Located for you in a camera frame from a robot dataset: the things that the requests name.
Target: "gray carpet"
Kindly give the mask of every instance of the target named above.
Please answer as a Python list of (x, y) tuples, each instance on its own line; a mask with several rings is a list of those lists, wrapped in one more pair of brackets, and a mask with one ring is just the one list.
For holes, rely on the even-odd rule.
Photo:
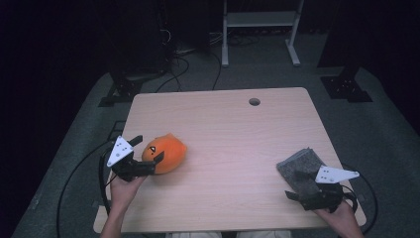
[[(216, 90), (305, 87), (318, 110), (334, 148), (343, 163), (364, 175), (378, 200), (378, 217), (367, 237), (415, 237), (420, 233), (417, 212), (420, 198), (420, 139), (384, 93), (380, 82), (361, 69), (356, 77), (373, 102), (349, 103), (330, 99), (320, 77), (335, 75), (340, 68), (317, 68), (327, 35), (299, 34), (296, 51), (302, 65), (294, 67), (284, 44), (286, 36), (260, 37), (256, 44), (229, 48), (230, 66), (222, 68)], [(221, 48), (212, 51), (220, 58)], [(188, 71), (178, 79), (180, 90), (211, 90), (219, 72), (213, 55), (194, 53), (183, 57)], [(185, 70), (183, 60), (174, 60), (172, 70)], [(171, 74), (148, 81), (141, 93), (154, 93)], [(130, 103), (98, 107), (112, 85), (108, 74), (98, 78), (62, 141), (50, 169), (13, 237), (56, 237), (55, 217), (58, 199), (70, 173), (86, 155), (121, 133)], [(179, 90), (175, 80), (159, 92)], [(62, 197), (59, 230), (61, 237), (98, 237), (93, 229), (98, 205), (98, 161), (106, 147), (100, 147), (75, 171)], [(374, 214), (373, 197), (361, 178), (352, 185), (367, 215), (366, 229)], [(161, 237), (162, 234), (148, 234)], [(124, 237), (140, 237), (126, 234)], [(336, 237), (330, 229), (294, 230), (293, 237)]]

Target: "person's right hand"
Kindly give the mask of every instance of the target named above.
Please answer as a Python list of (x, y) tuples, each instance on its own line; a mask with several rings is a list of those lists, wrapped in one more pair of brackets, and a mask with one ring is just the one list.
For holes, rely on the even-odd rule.
[(344, 200), (333, 213), (330, 213), (329, 209), (317, 209), (314, 212), (342, 238), (364, 237), (352, 207)]

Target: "orange pumpkin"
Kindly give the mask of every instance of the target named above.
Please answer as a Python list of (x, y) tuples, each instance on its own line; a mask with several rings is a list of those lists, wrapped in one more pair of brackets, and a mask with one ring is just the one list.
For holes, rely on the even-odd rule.
[(161, 152), (164, 152), (164, 157), (157, 163), (155, 174), (165, 174), (178, 167), (185, 158), (186, 146), (169, 133), (149, 142), (143, 150), (142, 160), (153, 161)]

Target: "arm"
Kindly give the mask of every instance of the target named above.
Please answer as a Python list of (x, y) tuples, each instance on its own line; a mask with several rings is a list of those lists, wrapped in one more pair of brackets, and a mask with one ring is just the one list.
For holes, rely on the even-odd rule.
[(336, 211), (330, 213), (328, 209), (318, 209), (314, 212), (324, 219), (328, 225), (343, 238), (363, 238), (364, 235), (358, 221), (348, 203), (342, 201)]
[(146, 177), (139, 177), (127, 182), (116, 177), (111, 182), (112, 207), (102, 229), (101, 238), (116, 238), (121, 236), (121, 227), (126, 211), (145, 179)]

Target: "dark background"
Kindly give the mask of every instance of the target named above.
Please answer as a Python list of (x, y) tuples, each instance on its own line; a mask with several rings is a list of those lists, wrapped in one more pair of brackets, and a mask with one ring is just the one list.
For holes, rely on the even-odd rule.
[[(165, 70), (170, 52), (159, 29), (205, 48), (208, 32), (221, 31), (222, 6), (220, 0), (1, 1), (2, 234), (13, 232), (86, 95), (110, 65)], [(231, 11), (295, 6), (229, 1)], [(419, 132), (419, 13), (414, 0), (306, 1), (299, 32), (330, 30), (319, 66), (344, 65), (356, 48), (361, 65)]]

